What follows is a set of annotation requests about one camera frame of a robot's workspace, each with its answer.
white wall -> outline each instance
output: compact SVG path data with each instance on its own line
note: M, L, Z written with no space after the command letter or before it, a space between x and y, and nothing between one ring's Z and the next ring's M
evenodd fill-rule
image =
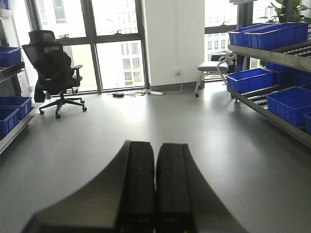
M204 0L143 0L151 86L196 81L204 60Z

chair headrest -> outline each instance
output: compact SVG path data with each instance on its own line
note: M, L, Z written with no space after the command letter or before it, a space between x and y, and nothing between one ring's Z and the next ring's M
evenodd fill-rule
M28 33L30 42L33 44L35 42L55 42L54 32L48 30L37 30Z

wall outlet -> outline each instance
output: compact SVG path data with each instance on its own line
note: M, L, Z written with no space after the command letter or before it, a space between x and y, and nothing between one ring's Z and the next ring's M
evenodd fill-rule
M181 68L180 67L176 67L175 68L175 74L180 74L181 73Z

chair seat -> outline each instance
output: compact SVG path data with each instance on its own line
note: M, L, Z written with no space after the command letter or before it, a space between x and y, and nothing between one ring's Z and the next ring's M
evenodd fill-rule
M198 65L198 70L199 71L209 71L209 72L218 72L217 70L217 65L219 62L213 62L213 61L208 61L208 62L202 62L200 65ZM219 66L221 72L226 72L229 70L228 64L222 63Z

blue plastic bin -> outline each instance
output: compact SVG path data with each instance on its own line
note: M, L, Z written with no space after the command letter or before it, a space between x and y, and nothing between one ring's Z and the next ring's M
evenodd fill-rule
M0 47L0 67L10 67L21 62L21 48Z
M268 110L287 122L295 125L305 125L303 115L311 112L311 91L292 87L267 95Z
M303 117L306 119L307 133L311 135L311 113L305 113Z
M295 86L303 86L311 84L311 77L300 72L293 71L293 84Z
M1 108L18 108L18 119L22 120L32 110L31 97L0 96Z
M280 23L245 33L248 47L273 50L308 40L309 23Z
M248 46L247 38L246 38L246 35L244 34L245 32L248 32L254 29L268 27L274 24L275 23L261 23L261 24L250 26L250 27L245 27L245 28L240 28L237 30L230 31L228 32L230 44L239 45L239 46Z
M276 71L276 70L269 69L267 67L265 69L268 69L268 70L275 73L275 83L274 84L276 84L276 85L283 85L283 84L293 82L293 74L290 72L290 70Z
M275 84L275 73L264 68L245 70L227 75L228 86L239 93L270 87Z
M18 108L0 107L0 138L4 138L18 124Z
M272 63L272 62L266 62L266 67L268 69L275 70L275 71L293 70L293 68L291 68L291 67L282 66L282 65L279 65L279 64L276 64L276 63Z

